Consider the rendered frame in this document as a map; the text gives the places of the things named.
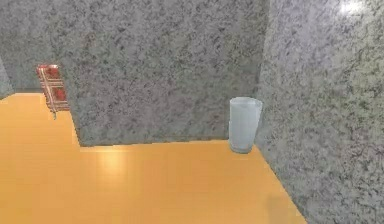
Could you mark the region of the pale grey cylindrical trash can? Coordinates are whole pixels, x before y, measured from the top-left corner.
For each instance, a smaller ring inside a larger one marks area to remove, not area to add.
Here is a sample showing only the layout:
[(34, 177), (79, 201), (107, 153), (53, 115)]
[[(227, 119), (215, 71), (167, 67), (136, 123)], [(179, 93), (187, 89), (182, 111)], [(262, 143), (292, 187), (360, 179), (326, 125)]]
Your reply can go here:
[(252, 150), (263, 103), (250, 97), (230, 100), (229, 145), (232, 151), (247, 154)]

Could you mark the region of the red plaid cloth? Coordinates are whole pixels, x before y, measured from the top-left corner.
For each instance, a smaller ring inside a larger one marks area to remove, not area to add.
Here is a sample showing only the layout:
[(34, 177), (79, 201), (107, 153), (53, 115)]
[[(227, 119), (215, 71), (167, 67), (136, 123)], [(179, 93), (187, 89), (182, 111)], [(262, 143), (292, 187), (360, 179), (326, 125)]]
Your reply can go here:
[(69, 111), (70, 107), (59, 67), (53, 64), (42, 64), (37, 66), (36, 72), (46, 99), (46, 105), (53, 114), (53, 118), (57, 118), (59, 111)]

